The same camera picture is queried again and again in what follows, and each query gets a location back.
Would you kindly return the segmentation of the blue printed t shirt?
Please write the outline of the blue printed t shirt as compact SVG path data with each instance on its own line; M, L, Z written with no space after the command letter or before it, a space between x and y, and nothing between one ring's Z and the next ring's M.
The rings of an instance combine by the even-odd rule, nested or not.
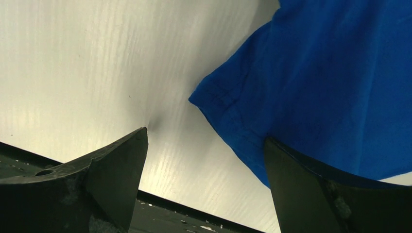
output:
M264 141L382 180L412 170L412 3L282 0L189 101L265 185Z

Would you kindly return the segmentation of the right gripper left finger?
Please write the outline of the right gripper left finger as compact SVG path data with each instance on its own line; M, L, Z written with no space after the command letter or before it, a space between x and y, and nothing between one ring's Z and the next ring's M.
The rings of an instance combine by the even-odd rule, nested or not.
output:
M128 232L147 150L145 127L67 163L1 143L1 232Z

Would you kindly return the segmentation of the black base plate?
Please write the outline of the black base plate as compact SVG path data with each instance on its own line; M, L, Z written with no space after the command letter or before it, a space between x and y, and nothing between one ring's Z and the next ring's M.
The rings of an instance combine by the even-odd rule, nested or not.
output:
M1 143L0 176L34 175L60 162ZM138 191L131 233L255 233L250 227Z

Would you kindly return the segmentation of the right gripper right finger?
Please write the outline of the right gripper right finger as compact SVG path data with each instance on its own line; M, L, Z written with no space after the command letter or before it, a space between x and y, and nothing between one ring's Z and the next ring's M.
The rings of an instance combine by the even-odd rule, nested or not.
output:
M409 233L412 188L353 175L273 138L264 162L283 233Z

